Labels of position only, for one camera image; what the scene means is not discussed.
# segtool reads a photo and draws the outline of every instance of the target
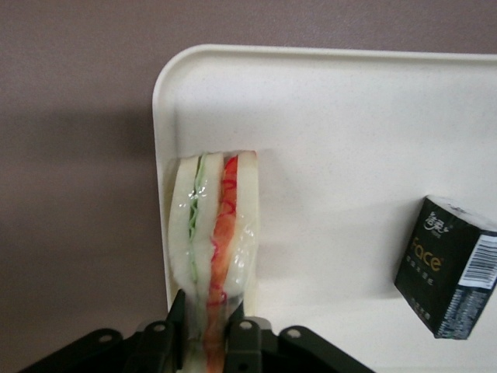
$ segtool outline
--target barcode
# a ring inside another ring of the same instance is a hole
[[[459,280],[459,285],[492,289],[497,278],[497,237],[481,235]]]

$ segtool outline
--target white tray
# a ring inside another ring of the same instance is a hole
[[[257,315],[276,332],[378,372],[497,371],[497,295],[469,340],[435,340],[393,285],[428,193],[497,220],[497,56],[198,46],[153,110],[163,242],[178,157],[259,152]]]

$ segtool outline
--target plastic wrap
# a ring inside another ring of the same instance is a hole
[[[189,354],[196,355],[185,371],[222,372],[226,322],[255,284],[257,156],[226,158],[214,153],[181,159],[172,195],[169,260],[186,293]]]

